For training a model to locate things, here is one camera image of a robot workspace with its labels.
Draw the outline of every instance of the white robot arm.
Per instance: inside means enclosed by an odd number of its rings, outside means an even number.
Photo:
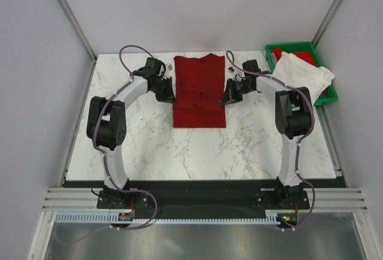
[[[282,136],[282,164],[277,178],[276,192],[280,200],[291,200],[292,195],[304,198],[303,185],[297,173],[299,168],[299,155],[304,140],[298,140],[311,128],[311,114],[308,105],[302,96],[289,90],[280,83],[268,77],[269,72],[261,72],[257,60],[249,60],[242,64],[244,71],[257,73],[258,76],[247,74],[242,77],[237,69],[229,68],[233,78],[227,80],[221,105],[228,105],[242,101],[242,95],[252,91],[264,93],[275,99],[275,125]],[[309,90],[306,87],[298,88],[308,100]]]
[[[108,189],[115,190],[114,183],[121,189],[129,189],[129,178],[126,175],[121,144],[126,136],[125,111],[140,96],[152,91],[156,94],[159,102],[176,103],[172,88],[172,78],[165,64],[160,60],[149,57],[143,68],[133,72],[134,79],[129,85],[123,85],[117,90],[117,95],[107,107],[102,119],[97,136],[96,144],[105,151],[104,163],[107,164],[108,173],[105,171],[104,185]],[[93,139],[96,123],[101,110],[107,100],[104,97],[93,97],[90,101],[89,116],[87,123],[87,136]]]

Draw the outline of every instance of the white marble surface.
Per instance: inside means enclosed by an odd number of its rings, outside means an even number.
[[[174,68],[175,56],[203,57],[206,54],[158,53],[154,56]],[[224,52],[215,54],[223,56]],[[268,70],[260,51],[235,52],[235,57],[238,64],[257,59],[261,70]],[[146,54],[124,55],[132,70],[142,67],[146,58]],[[104,179],[101,156],[86,136],[89,101],[93,96],[109,97],[127,78],[128,73],[117,54],[99,56],[67,180]],[[156,102],[151,92],[127,109],[127,136],[122,150],[130,179],[275,179],[278,176],[282,140],[275,128],[273,100],[265,95],[253,92],[245,95],[243,102],[227,106],[226,129],[174,129],[172,118],[172,105]],[[301,157],[300,171],[304,177],[335,178],[318,120]]]

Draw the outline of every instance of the white wall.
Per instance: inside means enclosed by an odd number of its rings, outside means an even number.
[[[362,188],[383,240],[383,2],[344,0],[318,51],[339,101],[327,107],[351,185]]]
[[[261,50],[311,40],[332,0],[68,0],[96,53]]]
[[[0,0],[0,258],[25,259],[91,62],[56,0]]]

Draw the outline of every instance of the green plastic bin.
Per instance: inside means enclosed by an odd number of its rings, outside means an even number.
[[[311,42],[269,44],[265,46],[265,49],[266,49],[266,60],[268,61],[271,72],[273,72],[275,68],[275,64],[273,63],[273,59],[271,57],[271,51],[277,47],[280,48],[282,51],[285,51],[288,53],[310,52],[316,66],[317,67],[323,66],[321,59],[319,58],[319,55],[317,51],[315,51],[315,48],[311,44]],[[336,90],[333,84],[331,84],[327,88],[326,94],[321,94],[314,105],[322,106],[322,105],[325,105],[326,103],[334,102],[335,100],[338,100],[338,94],[336,93]]]

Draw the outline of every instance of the folded red shirt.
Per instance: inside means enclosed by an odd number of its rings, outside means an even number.
[[[225,128],[225,108],[219,105],[225,81],[225,58],[208,54],[200,59],[177,56],[173,105],[174,127]]]

